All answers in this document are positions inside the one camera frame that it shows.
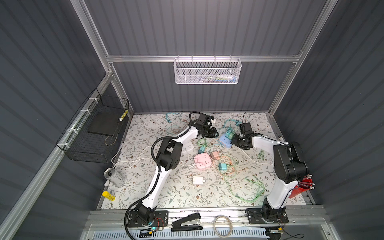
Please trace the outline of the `pink USB charger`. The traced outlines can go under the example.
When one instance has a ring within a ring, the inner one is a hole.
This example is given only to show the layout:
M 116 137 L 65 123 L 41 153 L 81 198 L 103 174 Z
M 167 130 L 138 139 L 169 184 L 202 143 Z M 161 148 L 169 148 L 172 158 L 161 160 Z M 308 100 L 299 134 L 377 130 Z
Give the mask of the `pink USB charger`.
M 212 160 L 219 160 L 220 159 L 220 152 L 219 151 L 213 151 L 210 153 L 210 157 Z

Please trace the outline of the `teal USB charger cube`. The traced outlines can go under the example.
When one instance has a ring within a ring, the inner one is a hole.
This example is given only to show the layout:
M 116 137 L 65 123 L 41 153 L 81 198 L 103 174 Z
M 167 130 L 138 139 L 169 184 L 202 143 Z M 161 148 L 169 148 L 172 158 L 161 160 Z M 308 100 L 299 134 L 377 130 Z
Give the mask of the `teal USB charger cube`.
M 226 163 L 218 163 L 218 170 L 221 173 L 225 173 L 228 170 L 228 164 L 226 164 Z

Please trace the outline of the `pink power strip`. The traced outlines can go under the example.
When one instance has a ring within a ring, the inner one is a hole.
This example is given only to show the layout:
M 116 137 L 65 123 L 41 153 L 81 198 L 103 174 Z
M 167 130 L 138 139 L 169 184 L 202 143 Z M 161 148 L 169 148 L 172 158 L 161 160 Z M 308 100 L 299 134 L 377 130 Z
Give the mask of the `pink power strip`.
M 207 153 L 202 153 L 194 156 L 194 162 L 198 170 L 206 170 L 211 167 L 212 159 Z

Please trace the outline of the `white USB charger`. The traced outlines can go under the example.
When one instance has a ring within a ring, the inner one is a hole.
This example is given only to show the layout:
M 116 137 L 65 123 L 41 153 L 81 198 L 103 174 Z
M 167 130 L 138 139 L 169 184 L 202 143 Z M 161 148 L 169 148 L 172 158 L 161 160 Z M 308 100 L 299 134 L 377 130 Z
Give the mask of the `white USB charger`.
M 202 185 L 205 183 L 205 179 L 203 176 L 193 176 L 193 184 L 194 185 Z

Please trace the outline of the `white power strip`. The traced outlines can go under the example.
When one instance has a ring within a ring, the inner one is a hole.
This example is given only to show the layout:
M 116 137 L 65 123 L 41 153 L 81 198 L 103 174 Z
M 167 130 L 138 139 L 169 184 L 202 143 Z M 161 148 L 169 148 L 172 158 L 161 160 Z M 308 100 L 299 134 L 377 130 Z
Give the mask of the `white power strip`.
M 194 145 L 191 141 L 183 143 L 182 153 L 187 154 L 194 150 Z

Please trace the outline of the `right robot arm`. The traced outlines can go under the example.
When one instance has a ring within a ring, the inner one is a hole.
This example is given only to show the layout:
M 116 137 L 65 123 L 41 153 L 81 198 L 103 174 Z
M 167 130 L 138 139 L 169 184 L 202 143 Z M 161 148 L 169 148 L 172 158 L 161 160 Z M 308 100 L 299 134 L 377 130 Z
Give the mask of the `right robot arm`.
M 262 218 L 271 221 L 272 217 L 285 209 L 287 199 L 299 181 L 310 173 L 300 144 L 276 141 L 256 134 L 250 123 L 240 124 L 240 134 L 233 136 L 231 144 L 242 150 L 258 148 L 273 155 L 277 179 L 262 207 Z

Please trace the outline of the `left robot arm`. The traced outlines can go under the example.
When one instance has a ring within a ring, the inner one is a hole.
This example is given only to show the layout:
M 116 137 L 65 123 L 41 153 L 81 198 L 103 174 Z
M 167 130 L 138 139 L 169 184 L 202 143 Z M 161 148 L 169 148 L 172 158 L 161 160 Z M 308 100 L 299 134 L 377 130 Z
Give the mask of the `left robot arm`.
M 151 157 L 156 164 L 156 172 L 146 195 L 132 203 L 126 210 L 124 224 L 128 224 L 130 213 L 134 213 L 145 225 L 150 225 L 155 219 L 160 193 L 173 170 L 179 165 L 184 144 L 198 136 L 214 139 L 219 133 L 213 123 L 213 115 L 198 111 L 189 113 L 188 127 L 176 136 L 165 136 L 157 139 L 151 147 Z

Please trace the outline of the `green USB charger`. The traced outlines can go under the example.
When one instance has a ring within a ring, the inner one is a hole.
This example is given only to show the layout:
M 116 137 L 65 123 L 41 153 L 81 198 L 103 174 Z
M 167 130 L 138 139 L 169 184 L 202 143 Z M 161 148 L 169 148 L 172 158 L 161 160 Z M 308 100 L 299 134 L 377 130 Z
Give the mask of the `green USB charger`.
M 225 133 L 225 136 L 229 139 L 229 140 L 232 140 L 233 137 L 235 136 L 235 131 L 232 130 L 232 129 L 228 129 Z

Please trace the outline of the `blue power strip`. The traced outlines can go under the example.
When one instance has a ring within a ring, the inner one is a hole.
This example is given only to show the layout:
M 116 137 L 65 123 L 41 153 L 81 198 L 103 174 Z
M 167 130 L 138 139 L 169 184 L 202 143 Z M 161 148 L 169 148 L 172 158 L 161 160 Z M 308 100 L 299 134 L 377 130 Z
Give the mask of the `blue power strip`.
M 226 137 L 225 134 L 222 134 L 220 137 L 219 137 L 219 141 L 221 142 L 221 144 L 226 148 L 226 149 L 230 149 L 232 147 L 232 144 L 231 144 L 231 140 Z

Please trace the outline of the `red pencil cup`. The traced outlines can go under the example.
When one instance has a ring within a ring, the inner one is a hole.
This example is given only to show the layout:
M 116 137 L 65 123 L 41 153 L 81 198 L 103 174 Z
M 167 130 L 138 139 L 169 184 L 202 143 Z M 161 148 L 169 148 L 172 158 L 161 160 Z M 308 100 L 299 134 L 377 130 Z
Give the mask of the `red pencil cup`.
M 292 190 L 289 198 L 294 198 L 297 195 L 314 188 L 315 184 L 313 182 L 313 175 L 307 175 L 301 181 L 298 182 L 297 186 Z

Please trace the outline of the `black stapler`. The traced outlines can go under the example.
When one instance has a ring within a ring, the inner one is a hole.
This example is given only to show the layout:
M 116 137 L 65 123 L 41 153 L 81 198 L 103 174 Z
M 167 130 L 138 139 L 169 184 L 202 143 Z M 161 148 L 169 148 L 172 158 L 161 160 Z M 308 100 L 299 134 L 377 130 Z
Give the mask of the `black stapler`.
M 172 223 L 172 232 L 199 231 L 204 227 L 200 225 L 200 213 L 193 213 Z

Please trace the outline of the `yellow marker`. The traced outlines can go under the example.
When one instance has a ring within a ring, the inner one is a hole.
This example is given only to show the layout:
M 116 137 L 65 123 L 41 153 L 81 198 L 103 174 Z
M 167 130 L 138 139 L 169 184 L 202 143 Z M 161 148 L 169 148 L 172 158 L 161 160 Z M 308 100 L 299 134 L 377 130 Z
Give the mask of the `yellow marker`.
M 114 201 L 116 199 L 116 197 L 114 195 L 112 195 L 111 193 L 109 193 L 108 191 L 104 191 L 102 193 L 102 196 L 110 201 Z

